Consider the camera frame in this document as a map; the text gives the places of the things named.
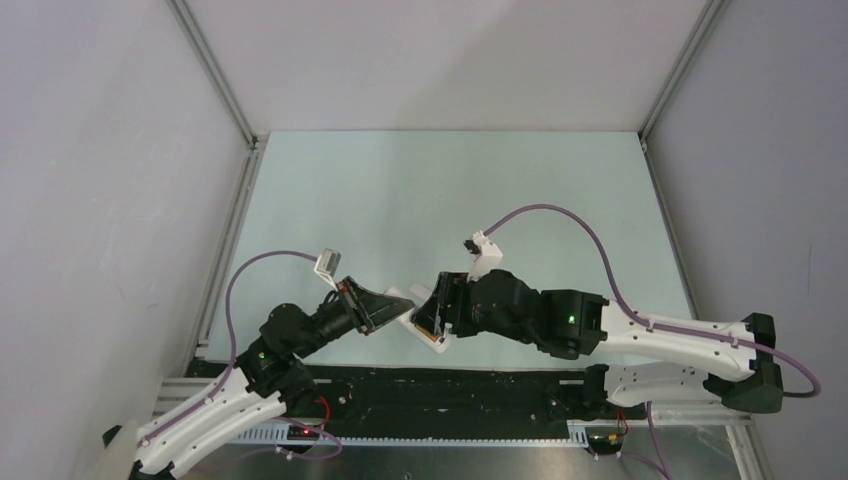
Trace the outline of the orange battery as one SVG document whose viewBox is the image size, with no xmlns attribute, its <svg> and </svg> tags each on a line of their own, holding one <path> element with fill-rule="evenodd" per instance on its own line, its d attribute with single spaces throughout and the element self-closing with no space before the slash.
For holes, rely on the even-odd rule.
<svg viewBox="0 0 848 480">
<path fill-rule="evenodd" d="M 430 332 L 430 331 L 428 331 L 425 327 L 423 327 L 423 326 L 421 326 L 421 325 L 418 325 L 418 324 L 414 324 L 414 327 L 415 327 L 415 328 L 416 328 L 416 329 L 417 329 L 420 333 L 422 333 L 422 334 L 423 334 L 426 338 L 428 338 L 430 341 L 432 341 L 433 343 L 438 343 L 438 342 L 440 342 L 440 337 L 439 337 L 439 336 L 437 336 L 437 335 L 435 335 L 435 334 L 433 334 L 433 333 L 431 333 L 431 332 Z"/>
</svg>

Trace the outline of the white remote control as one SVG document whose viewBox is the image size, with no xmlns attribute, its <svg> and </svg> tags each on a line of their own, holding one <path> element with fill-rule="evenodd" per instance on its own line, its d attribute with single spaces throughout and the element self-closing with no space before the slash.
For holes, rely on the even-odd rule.
<svg viewBox="0 0 848 480">
<path fill-rule="evenodd" d="M 430 287 L 419 283 L 413 283 L 406 291 L 402 291 L 394 286 L 389 287 L 384 291 L 384 294 L 392 297 L 424 301 L 430 297 L 431 293 L 432 289 Z M 433 335 L 417 324 L 414 324 L 412 321 L 412 314 L 412 310 L 405 312 L 398 316 L 395 321 L 401 324 L 410 334 L 435 353 L 441 354 L 445 352 L 456 336 L 451 333 L 444 333 L 438 336 Z"/>
</svg>

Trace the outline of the white battery cover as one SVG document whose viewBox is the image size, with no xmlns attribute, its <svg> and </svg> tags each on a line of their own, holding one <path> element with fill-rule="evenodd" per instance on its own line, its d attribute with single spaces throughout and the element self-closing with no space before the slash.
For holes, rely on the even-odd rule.
<svg viewBox="0 0 848 480">
<path fill-rule="evenodd" d="M 432 295 L 432 289 L 420 283 L 413 283 L 409 287 L 409 292 L 422 302 L 426 302 Z"/>
</svg>

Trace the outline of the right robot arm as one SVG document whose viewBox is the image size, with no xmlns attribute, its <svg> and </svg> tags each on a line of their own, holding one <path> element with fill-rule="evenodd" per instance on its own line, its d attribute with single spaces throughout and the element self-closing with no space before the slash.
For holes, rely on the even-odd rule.
<svg viewBox="0 0 848 480">
<path fill-rule="evenodd" d="M 594 353 L 651 359 L 645 373 L 612 365 L 588 368 L 580 399 L 598 418 L 619 406 L 688 395 L 717 398 L 727 408 L 753 414 L 777 413 L 783 404 L 782 372 L 772 352 L 776 330 L 767 314 L 728 323 L 661 315 L 635 320 L 618 301 L 572 289 L 538 291 L 495 269 L 476 280 L 440 273 L 408 323 L 436 348 L 453 337 L 486 332 L 565 360 Z"/>
</svg>

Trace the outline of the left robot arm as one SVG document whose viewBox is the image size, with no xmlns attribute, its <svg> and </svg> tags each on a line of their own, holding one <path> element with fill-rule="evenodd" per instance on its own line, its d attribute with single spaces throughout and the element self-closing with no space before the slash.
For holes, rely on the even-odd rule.
<svg viewBox="0 0 848 480">
<path fill-rule="evenodd" d="M 317 399 L 303 359 L 349 332 L 369 335 L 411 312 L 412 300 L 342 279 L 312 314 L 277 306 L 259 337 L 210 384 L 166 414 L 104 435 L 97 479 L 177 479 L 241 433 L 286 414 L 302 416 Z"/>
</svg>

